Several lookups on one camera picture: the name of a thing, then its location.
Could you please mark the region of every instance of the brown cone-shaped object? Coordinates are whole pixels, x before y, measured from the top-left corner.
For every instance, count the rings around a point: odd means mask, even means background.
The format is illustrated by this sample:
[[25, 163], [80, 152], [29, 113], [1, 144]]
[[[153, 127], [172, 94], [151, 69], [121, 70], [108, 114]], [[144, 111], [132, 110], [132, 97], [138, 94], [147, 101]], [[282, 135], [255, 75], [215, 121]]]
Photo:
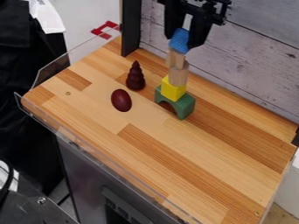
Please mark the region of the brown cone-shaped object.
[[129, 89], [132, 90], [140, 90], [145, 87], [143, 70], [140, 68], [137, 60], [133, 63], [131, 69], [129, 70], [126, 85]]

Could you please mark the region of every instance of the black cloth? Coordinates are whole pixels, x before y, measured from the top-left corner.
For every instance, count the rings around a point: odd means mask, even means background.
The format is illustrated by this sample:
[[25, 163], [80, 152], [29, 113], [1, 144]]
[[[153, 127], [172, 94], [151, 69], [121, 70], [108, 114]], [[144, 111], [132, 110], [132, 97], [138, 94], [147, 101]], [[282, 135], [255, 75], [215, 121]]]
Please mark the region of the black cloth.
[[62, 179], [55, 136], [22, 112], [38, 70], [66, 52], [63, 34], [45, 35], [21, 0], [0, 1], [0, 154], [49, 193]]

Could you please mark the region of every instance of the floor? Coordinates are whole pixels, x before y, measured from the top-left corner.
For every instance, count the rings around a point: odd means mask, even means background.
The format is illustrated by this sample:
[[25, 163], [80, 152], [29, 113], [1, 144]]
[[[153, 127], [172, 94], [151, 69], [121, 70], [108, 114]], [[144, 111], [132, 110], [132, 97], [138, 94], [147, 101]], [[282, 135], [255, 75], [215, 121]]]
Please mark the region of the floor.
[[263, 224], [299, 224], [299, 220], [273, 204]]

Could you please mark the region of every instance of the wooden wall panel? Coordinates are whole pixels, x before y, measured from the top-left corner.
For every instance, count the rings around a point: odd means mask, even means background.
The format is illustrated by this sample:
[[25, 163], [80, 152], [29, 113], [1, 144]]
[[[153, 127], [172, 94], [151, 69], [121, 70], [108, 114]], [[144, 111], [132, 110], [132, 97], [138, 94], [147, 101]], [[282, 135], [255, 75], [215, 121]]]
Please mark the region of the wooden wall panel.
[[227, 17], [232, 23], [299, 48], [298, 11], [298, 0], [233, 0]]
[[[164, 57], [163, 6], [144, 2], [142, 47]], [[206, 44], [187, 59], [196, 74], [299, 123], [299, 51], [294, 47], [228, 22], [214, 25]]]

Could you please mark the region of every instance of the blue block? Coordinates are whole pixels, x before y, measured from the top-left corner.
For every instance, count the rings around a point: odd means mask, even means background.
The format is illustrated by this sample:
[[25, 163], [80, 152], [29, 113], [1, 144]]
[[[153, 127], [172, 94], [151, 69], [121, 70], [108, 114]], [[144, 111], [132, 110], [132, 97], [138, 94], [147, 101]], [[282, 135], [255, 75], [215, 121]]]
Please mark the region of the blue block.
[[189, 41], [189, 32], [183, 28], [177, 28], [170, 40], [169, 46], [180, 52], [182, 54], [187, 54], [189, 52], [189, 47], [187, 45]]

